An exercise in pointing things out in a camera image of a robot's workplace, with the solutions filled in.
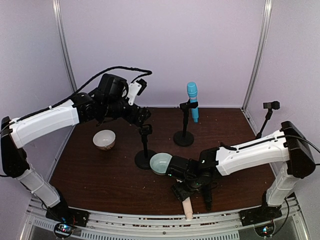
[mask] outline dark brown tabletop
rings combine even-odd
[[[220,145],[235,145],[254,139],[240,109],[200,108],[199,123],[190,117],[188,130],[194,135],[190,147],[180,147],[173,135],[182,129],[183,114],[178,108],[151,108],[146,122],[153,126],[148,147],[198,160],[202,150]],[[101,151],[93,144],[95,133],[115,132],[115,146]],[[172,193],[176,182],[151,170],[136,167],[134,157],[143,149],[138,128],[123,119],[96,127],[91,121],[77,125],[62,153],[51,184],[64,195],[71,207],[122,214],[183,214],[181,202]],[[235,210],[261,204],[262,194],[274,181],[268,164],[224,176],[212,190],[212,212]],[[206,213],[202,195],[191,197],[194,213]]]

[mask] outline light green bowl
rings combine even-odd
[[[166,175],[167,168],[169,166],[172,156],[166,152],[160,152],[155,154],[150,159],[150,167],[155,174]]]

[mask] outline light purple wall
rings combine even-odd
[[[0,1],[0,118],[21,117],[72,91],[50,0]],[[47,178],[70,129],[26,146],[29,162]],[[31,195],[12,178],[0,178],[0,239],[18,239]]]
[[[266,114],[262,102],[278,100],[264,134],[289,120],[320,147],[320,1],[274,1],[270,29],[257,83],[249,103],[252,120],[261,127]],[[317,152],[314,159],[320,163]],[[295,188],[311,239],[320,236],[320,169]]]
[[[202,107],[240,107],[265,1],[64,0],[61,12],[77,85],[116,65],[150,69],[143,106],[175,107],[196,81]],[[128,80],[137,74],[115,71]],[[95,88],[97,80],[86,90]]]

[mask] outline white robotic arm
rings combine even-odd
[[[196,191],[202,191],[206,208],[212,205],[211,182],[236,171],[255,166],[283,162],[272,186],[263,194],[262,205],[256,210],[241,211],[242,224],[279,217],[280,207],[299,179],[316,168],[305,137],[289,121],[281,130],[260,139],[239,145],[221,144],[201,152],[199,161],[172,156],[166,174],[181,180],[172,186],[173,193],[184,201]]]
[[[78,93],[48,110],[27,117],[5,117],[1,122],[2,167],[7,176],[16,178],[32,194],[35,194],[49,208],[49,217],[62,222],[85,226],[87,212],[71,212],[62,194],[46,182],[33,166],[27,162],[23,147],[31,141],[68,126],[82,124],[96,119],[100,124],[105,118],[124,118],[130,124],[142,126],[151,115],[146,108],[134,104],[137,95],[146,88],[143,80],[126,80],[111,74],[104,74],[99,86],[91,92]]]

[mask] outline bowl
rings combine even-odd
[[[164,176],[166,175],[172,155],[166,152],[160,152],[150,159],[150,167],[155,174]]]
[[[93,136],[93,144],[100,150],[110,150],[116,142],[116,134],[111,130],[102,130]]]

